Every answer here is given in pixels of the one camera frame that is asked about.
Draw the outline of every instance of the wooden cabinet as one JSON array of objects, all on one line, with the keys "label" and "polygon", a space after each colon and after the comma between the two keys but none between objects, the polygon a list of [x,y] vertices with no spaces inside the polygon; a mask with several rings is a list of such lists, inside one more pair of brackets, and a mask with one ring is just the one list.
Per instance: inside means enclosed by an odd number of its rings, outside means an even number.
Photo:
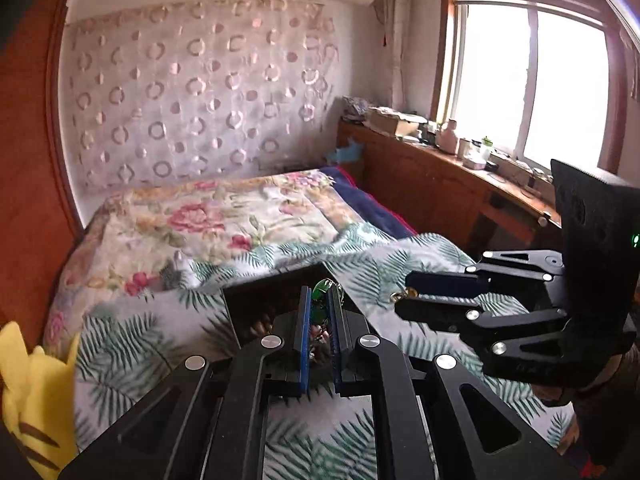
[{"label": "wooden cabinet", "polygon": [[[464,250],[481,251],[492,236],[488,233],[486,238],[487,233],[476,228],[483,222],[489,222],[494,231],[502,227],[526,246],[535,244],[532,240],[540,234],[537,220],[543,212],[559,224],[558,213],[548,204],[527,197],[505,179],[463,168],[455,156],[340,123],[338,146],[347,146],[350,138],[364,144],[362,189],[402,215],[419,233],[438,233]],[[510,216],[508,210],[514,208],[519,214]],[[472,252],[481,254],[476,249]]]}]

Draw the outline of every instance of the wooden headboard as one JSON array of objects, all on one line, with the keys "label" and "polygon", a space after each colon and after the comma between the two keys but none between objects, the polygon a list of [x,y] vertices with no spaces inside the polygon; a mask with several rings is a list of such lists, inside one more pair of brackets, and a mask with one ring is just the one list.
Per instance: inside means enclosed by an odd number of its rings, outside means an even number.
[{"label": "wooden headboard", "polygon": [[42,338],[57,277],[81,235],[58,135],[66,0],[33,0],[0,52],[0,325]]}]

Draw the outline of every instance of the yellow plush toy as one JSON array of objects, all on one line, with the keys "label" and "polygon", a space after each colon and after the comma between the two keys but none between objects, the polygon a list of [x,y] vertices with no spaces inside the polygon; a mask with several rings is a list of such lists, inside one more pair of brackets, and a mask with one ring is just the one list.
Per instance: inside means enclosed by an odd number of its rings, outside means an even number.
[{"label": "yellow plush toy", "polygon": [[17,323],[0,330],[2,418],[45,480],[56,480],[78,453],[73,410],[78,341],[76,335],[65,364],[39,346],[28,355]]}]

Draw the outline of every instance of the blue gripper pad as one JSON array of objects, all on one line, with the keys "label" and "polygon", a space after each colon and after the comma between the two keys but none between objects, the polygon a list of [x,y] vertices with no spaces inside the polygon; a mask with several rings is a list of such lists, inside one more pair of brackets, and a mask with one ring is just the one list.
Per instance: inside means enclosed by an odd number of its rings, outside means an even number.
[{"label": "blue gripper pad", "polygon": [[311,316],[311,289],[303,288],[300,297],[300,307],[298,316],[302,314],[301,320],[298,320],[300,331],[296,330],[296,339],[300,334],[300,340],[296,341],[296,346],[300,348],[300,394],[304,394],[309,386],[309,338],[310,338],[310,316]]},{"label": "blue gripper pad", "polygon": [[419,294],[450,298],[476,298],[489,292],[488,282],[475,274],[461,272],[418,272],[407,274],[404,286],[414,288]]},{"label": "blue gripper pad", "polygon": [[334,372],[334,388],[337,394],[340,393],[340,385],[342,384],[342,363],[340,355],[340,333],[338,332],[337,316],[335,315],[335,304],[332,286],[327,292],[327,304],[329,306],[329,321],[331,323],[331,364]]}]

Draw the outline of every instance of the navy blue blanket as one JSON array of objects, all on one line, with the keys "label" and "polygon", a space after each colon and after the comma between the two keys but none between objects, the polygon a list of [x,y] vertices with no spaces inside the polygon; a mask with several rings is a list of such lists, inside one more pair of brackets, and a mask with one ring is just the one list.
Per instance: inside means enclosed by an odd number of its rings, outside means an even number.
[{"label": "navy blue blanket", "polygon": [[325,175],[335,180],[334,189],[363,220],[375,225],[393,238],[407,238],[416,234],[401,216],[389,211],[370,194],[359,189],[348,173],[338,166],[320,168]]}]

